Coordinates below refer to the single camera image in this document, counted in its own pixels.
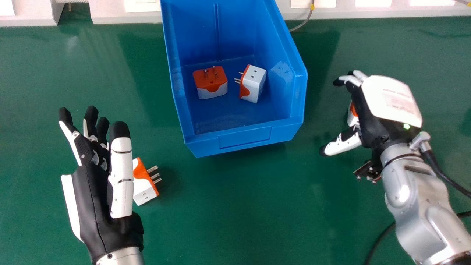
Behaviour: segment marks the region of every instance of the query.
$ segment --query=orange and white plug adapter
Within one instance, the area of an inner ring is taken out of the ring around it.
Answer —
[[[157,184],[162,181],[162,178],[157,166],[146,169],[140,157],[132,161],[132,167],[134,168],[133,199],[140,206],[159,196]]]
[[[227,94],[227,77],[222,66],[193,72],[199,99],[211,99]]]
[[[239,72],[242,77],[234,78],[237,84],[240,84],[239,98],[257,103],[263,91],[263,85],[267,78],[267,71],[260,67],[247,65],[244,72]]]

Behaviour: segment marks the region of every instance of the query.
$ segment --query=robotic arm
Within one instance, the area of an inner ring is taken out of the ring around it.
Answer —
[[[110,128],[98,110],[87,109],[83,135],[66,108],[59,110],[59,125],[72,147],[78,168],[61,177],[74,235],[87,246],[93,264],[143,265],[144,229],[132,212],[133,163],[128,126]]]
[[[349,129],[323,146],[321,155],[360,145],[371,149],[371,160],[355,175],[382,178],[398,241],[415,263],[471,264],[471,236],[451,208],[445,184],[422,158],[430,157],[430,136],[421,132],[422,115],[409,87],[358,70],[333,84],[351,93]]]

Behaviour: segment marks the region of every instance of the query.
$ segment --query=blue plastic bin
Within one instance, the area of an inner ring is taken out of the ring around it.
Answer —
[[[308,74],[274,0],[161,0],[173,98],[196,157],[290,141]],[[257,104],[239,99],[247,64],[267,70]],[[228,93],[199,99],[193,71],[223,66]]]

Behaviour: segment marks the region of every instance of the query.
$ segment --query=cable connector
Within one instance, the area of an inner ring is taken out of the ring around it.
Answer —
[[[161,183],[159,168],[153,166],[146,169],[140,157],[132,161],[134,168],[134,202],[141,206],[159,196],[157,185]]]

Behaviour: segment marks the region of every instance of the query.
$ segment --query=green tabletop surface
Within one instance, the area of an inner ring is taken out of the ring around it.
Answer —
[[[161,196],[134,207],[148,265],[362,264],[393,221],[382,184],[352,174],[370,151],[318,154],[347,126],[349,94],[332,81],[353,69],[411,87],[441,166],[470,188],[471,17],[310,21],[292,34],[309,72],[294,139],[197,159],[183,142],[162,25],[93,25],[87,10],[74,4],[56,27],[0,28],[0,264],[90,263],[60,182],[76,168],[60,107],[80,128],[88,105],[127,122],[133,154],[161,168]],[[456,212],[471,209],[449,193]],[[413,262],[392,233],[373,264]]]

